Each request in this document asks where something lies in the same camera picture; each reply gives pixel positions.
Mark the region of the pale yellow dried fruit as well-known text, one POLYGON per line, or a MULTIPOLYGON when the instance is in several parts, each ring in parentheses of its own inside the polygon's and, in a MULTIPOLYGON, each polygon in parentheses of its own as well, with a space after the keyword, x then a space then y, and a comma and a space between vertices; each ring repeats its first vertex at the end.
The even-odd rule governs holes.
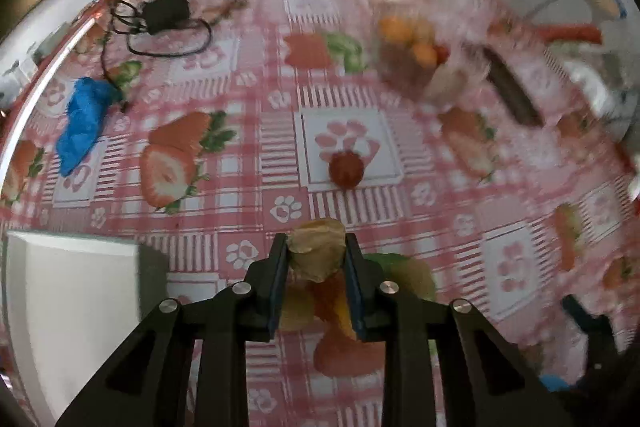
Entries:
POLYGON ((302 280, 322 283, 341 268, 346 229, 332 218, 310 221, 288 234, 286 245, 293 272, 302 280))

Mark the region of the red cherry tomato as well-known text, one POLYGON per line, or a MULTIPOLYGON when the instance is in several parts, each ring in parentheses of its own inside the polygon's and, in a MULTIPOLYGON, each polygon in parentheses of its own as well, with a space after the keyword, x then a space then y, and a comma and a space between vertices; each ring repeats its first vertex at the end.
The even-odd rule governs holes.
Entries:
POLYGON ((330 180, 341 190, 355 188, 363 179, 364 162, 361 156, 352 150, 342 150, 331 156, 329 161, 330 180))

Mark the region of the white tray box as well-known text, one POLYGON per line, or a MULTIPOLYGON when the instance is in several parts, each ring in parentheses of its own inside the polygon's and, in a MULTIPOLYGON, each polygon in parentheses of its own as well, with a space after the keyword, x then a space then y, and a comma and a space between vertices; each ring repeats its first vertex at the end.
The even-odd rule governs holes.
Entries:
POLYGON ((133 239, 9 231, 1 268, 2 317, 40 426, 167 295, 167 256, 133 239))

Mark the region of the pink strawberry pattern tablecloth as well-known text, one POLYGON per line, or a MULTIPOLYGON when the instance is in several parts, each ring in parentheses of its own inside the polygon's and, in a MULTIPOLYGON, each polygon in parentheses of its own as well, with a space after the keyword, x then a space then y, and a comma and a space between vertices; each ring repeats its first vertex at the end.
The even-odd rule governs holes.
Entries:
POLYGON ((75 82, 105 80, 102 43, 85 35, 8 124, 2 227, 137 239, 167 256, 168 291, 190 303, 239 280, 277 233, 334 218, 368 253, 425 263, 439 300, 468 298, 544 371, 576 379, 586 338, 560 296, 610 317, 619 345, 639 322, 631 170, 559 65, 505 21, 489 0, 246 0, 189 57, 135 56, 113 36, 120 100, 61 176, 75 82), (442 12, 493 49, 544 125, 518 124, 488 79, 444 107, 387 88, 384 5, 442 12), (342 150, 364 162, 348 191, 329 177, 342 150))

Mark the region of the blue crumpled cloth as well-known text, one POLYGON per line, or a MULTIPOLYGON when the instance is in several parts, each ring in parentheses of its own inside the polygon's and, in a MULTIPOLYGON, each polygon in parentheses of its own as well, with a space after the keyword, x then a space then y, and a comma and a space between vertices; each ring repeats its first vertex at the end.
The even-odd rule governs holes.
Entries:
POLYGON ((119 91, 106 80, 82 77, 75 82, 67 122, 55 145, 61 176, 69 176, 91 152, 103 132, 108 110, 119 100, 119 91))

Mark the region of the dark smartphone red case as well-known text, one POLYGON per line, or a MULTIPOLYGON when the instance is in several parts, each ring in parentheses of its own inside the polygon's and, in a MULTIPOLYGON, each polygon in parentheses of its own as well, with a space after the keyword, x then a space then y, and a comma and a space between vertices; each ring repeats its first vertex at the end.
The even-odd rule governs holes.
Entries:
POLYGON ((541 128, 544 118, 518 83, 511 69, 502 58, 488 46, 483 48, 484 57, 489 63, 487 79, 494 86, 513 119, 522 126, 541 128))

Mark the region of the clear glass fruit bowl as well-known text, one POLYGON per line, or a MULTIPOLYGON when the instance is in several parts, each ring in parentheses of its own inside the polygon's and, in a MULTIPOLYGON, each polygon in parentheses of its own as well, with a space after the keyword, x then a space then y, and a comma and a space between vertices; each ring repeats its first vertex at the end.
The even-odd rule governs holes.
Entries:
POLYGON ((480 47, 466 42, 442 12, 384 5, 373 31, 378 77, 410 101, 454 105, 487 79, 480 47))

